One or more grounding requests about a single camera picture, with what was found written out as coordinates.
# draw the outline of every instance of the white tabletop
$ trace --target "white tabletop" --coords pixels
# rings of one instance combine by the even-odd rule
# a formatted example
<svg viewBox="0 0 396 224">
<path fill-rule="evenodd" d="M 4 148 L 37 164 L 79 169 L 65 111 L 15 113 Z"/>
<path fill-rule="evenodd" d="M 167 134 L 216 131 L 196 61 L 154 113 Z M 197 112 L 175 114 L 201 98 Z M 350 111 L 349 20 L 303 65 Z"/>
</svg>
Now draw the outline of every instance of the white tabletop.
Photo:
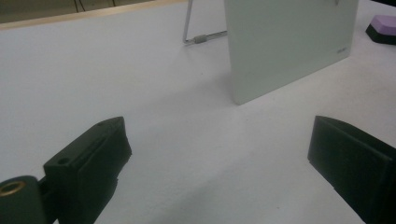
<svg viewBox="0 0 396 224">
<path fill-rule="evenodd" d="M 396 8 L 361 0 L 349 58 L 237 106 L 227 38 L 184 47 L 186 7 L 1 31 L 0 181 L 124 116 L 134 155 L 97 224 L 363 223 L 306 156 L 315 115 L 396 147 L 396 47 L 364 33 Z"/>
</svg>

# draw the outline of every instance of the white panel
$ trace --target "white panel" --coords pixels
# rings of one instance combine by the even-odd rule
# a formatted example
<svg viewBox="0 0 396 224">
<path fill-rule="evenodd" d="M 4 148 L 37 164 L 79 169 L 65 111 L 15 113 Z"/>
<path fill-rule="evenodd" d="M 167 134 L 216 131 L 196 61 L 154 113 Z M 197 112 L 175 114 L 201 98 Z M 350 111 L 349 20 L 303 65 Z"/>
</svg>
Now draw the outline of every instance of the white panel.
<svg viewBox="0 0 396 224">
<path fill-rule="evenodd" d="M 347 57 L 357 6 L 358 0 L 225 0 L 235 102 Z"/>
</svg>

